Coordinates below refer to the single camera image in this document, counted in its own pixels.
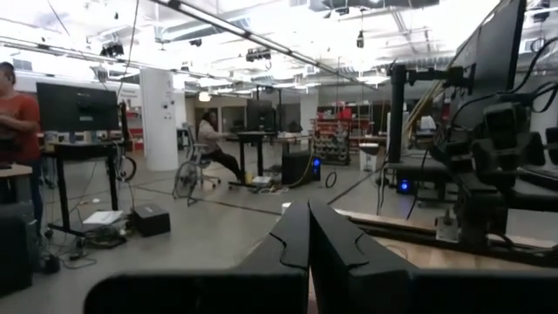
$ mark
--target blue light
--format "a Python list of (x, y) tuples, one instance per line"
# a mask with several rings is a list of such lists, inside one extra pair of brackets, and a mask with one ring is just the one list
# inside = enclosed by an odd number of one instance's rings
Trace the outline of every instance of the blue light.
[(403, 192), (407, 192), (410, 188), (409, 182), (407, 180), (402, 180), (399, 183), (399, 189)]

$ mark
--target person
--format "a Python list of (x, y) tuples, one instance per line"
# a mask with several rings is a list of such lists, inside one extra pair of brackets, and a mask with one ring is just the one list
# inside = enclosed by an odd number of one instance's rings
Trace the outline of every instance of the person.
[(300, 133), (303, 131), (303, 127), (294, 120), (290, 121), (287, 129), (289, 130), (289, 133)]
[(0, 127), (3, 134), (12, 134), (14, 147), (0, 151), (0, 161), (13, 161), (32, 168), (30, 177), (31, 200), (37, 235), (40, 236), (43, 218), (41, 198), (41, 152), (38, 144), (39, 132), (38, 102), (31, 96), (15, 90), (16, 72), (12, 64), (0, 63)]
[(217, 116), (215, 113), (207, 112), (201, 117), (200, 126), (198, 128), (198, 143), (206, 145), (203, 147), (202, 158), (222, 164), (226, 169), (235, 174), (238, 181), (243, 181), (244, 174), (238, 166), (238, 161), (233, 155), (224, 153), (219, 144), (219, 140), (225, 138), (225, 134), (215, 131), (214, 126), (217, 124)]

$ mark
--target seated person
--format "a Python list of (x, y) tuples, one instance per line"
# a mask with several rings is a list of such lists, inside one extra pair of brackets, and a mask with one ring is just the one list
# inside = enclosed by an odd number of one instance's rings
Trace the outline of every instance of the seated person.
[(303, 131), (303, 127), (294, 120), (290, 121), (287, 129), (289, 130), (289, 133), (300, 133)]
[(216, 132), (214, 125), (217, 124), (215, 113), (204, 113), (201, 117), (200, 127), (198, 128), (198, 143), (206, 145), (203, 147), (202, 158), (222, 164), (226, 169), (235, 174), (238, 181), (244, 179), (244, 174), (238, 166), (236, 158), (230, 154), (225, 154), (217, 142), (225, 138), (225, 134)]

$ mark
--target white column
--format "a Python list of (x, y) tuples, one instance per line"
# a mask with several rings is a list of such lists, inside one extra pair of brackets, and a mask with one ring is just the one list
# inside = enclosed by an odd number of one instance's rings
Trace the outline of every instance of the white column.
[(147, 169), (172, 171), (178, 168), (176, 111), (173, 77), (169, 71), (144, 68), (139, 72), (143, 100), (144, 152)]
[(300, 97), (300, 125), (303, 127), (303, 133), (308, 133), (314, 126), (310, 122), (316, 118), (317, 107), (319, 105), (319, 97), (317, 91), (310, 91)]

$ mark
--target black desk leg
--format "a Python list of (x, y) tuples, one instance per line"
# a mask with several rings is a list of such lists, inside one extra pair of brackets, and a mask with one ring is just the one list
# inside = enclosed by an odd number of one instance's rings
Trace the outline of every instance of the black desk leg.
[(60, 211), (62, 212), (62, 227), (64, 231), (70, 229), (70, 209), (68, 209), (68, 194), (64, 174), (64, 161), (56, 158), (56, 171), (58, 175), (58, 195), (60, 196)]
[(244, 175), (246, 173), (246, 161), (244, 158), (244, 142), (242, 140), (238, 141), (240, 143), (241, 146), (241, 174), (242, 174), (242, 178), (241, 178), (241, 182), (242, 184), (246, 183), (246, 175)]
[(289, 154), (290, 153), (290, 144), (288, 142), (283, 142), (282, 153), (283, 154)]
[(111, 206), (112, 210), (119, 210), (119, 195), (116, 190), (116, 168), (114, 167), (114, 157), (106, 158), (106, 165), (108, 166), (108, 180), (111, 190)]
[(258, 176), (263, 176), (263, 140), (258, 140)]

